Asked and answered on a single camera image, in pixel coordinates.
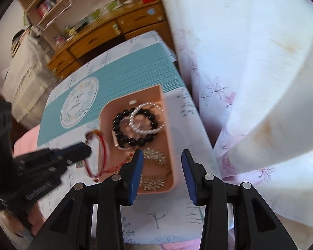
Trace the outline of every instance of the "drawer handle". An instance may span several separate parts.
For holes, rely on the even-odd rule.
[[[142,20],[144,20],[144,19],[147,19],[148,18],[148,16],[146,16],[146,15],[140,15],[137,19],[135,19],[134,21],[142,21]]]
[[[91,40],[88,42],[88,44],[94,43],[95,41],[97,41],[97,39],[98,39],[98,37],[95,37],[95,38],[91,39]]]

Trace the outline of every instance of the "curtain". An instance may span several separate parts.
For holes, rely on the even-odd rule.
[[[298,248],[307,249],[313,242],[313,3],[163,2],[181,74],[224,180],[252,183]]]

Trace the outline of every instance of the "wooden desk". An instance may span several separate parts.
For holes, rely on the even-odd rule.
[[[48,67],[57,76],[65,79],[81,66],[77,59],[92,49],[120,35],[124,35],[128,40],[152,30],[156,30],[174,50],[172,35],[160,0],[148,4],[135,2],[122,6],[77,33],[56,51]]]

